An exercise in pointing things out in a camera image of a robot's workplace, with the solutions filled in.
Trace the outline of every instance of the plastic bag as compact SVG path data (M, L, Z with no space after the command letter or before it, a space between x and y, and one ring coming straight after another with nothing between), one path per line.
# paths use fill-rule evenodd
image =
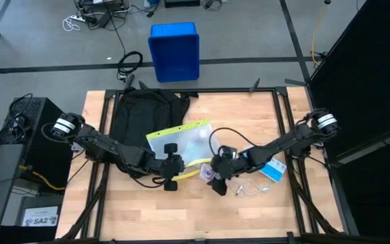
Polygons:
M177 152L185 165L198 159L211 159L213 154L209 146L209 137L212 132L210 121L202 120L187 125L180 125L148 134L147 141L150 148L156 153L157 159L166 159L164 145L177 143ZM211 138L213 151L219 148L219 143L213 135Z

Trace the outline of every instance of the concrete floor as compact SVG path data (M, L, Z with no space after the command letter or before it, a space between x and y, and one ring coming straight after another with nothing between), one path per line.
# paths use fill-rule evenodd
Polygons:
M132 4L142 6L142 0ZM351 19L355 16L356 0L286 0L292 24L305 61L310 61L311 41L320 10L324 17L318 29L316 51L329 51ZM123 55L116 33L105 29L66 32L62 21L76 13L67 0L0 0L0 68L68 66L78 64L114 64ZM118 32L126 49L139 51L144 61L151 62L148 37L152 24L195 22L200 35L200 58L273 58L294 57L296 43L290 38L280 0L228 0L218 12L202 7L165 9L147 18L144 13L129 14ZM303 63L309 74L311 62ZM260 77L260 86L287 85L284 79L302 81L303 72L297 62L258 62L236 64L205 64L200 67L197 81L159 83L154 69L140 68L136 81L149 87L250 87ZM33 93L50 98L66 112L81 113L89 90L122 89L114 69L24 72L0 74L0 128L9 103L16 96Z

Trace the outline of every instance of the wooden tabletop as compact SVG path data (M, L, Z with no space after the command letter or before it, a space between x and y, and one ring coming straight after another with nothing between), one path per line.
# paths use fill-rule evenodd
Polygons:
M295 120L309 112L309 104L302 87L287 88ZM88 124L98 129L105 91L89 91L83 109ZM288 121L280 100L284 124ZM108 109L108 126L113 101ZM208 119L213 129L231 127L244 134L255 144L267 144L279 135L272 93L203 93L191 98L184 123ZM221 144L243 150L249 146L231 131L218 131ZM323 160L319 150L312 148L312 156ZM284 154L275 155L284 162ZM72 162L69 177L85 162L78 157ZM328 174L323 165L306 159L307 177L314 204L334 228L341 231ZM79 217L85 206L92 163L88 163L75 176L66 189L56 237L64 235ZM267 177L255 172L243 174L238 180L252 179L260 187L266 186ZM151 177L142 178L151 184ZM310 230L307 210L301 200L305 225ZM93 210L91 223L95 221ZM286 232L298 235L295 209L290 183L285 174L279 183L272 182L269 192L237 197L232 191L220 197L198 176L179 181L177 192L162 188L148 189L136 184L115 165L110 168L104 206L101 240L159 240L159 239L223 239L254 237L285 237ZM89 236L93 224L90 224Z

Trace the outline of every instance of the small box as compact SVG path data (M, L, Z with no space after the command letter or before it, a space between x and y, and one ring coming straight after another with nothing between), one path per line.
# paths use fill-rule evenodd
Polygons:
M263 169L260 169L260 173L266 175L274 182L279 182L284 175L287 166L283 162L272 158L271 161L267 162Z

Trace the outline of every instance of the blue crate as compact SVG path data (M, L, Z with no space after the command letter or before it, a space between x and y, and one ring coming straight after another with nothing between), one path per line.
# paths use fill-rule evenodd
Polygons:
M159 82L199 78L200 37L195 23L152 25L148 45Z

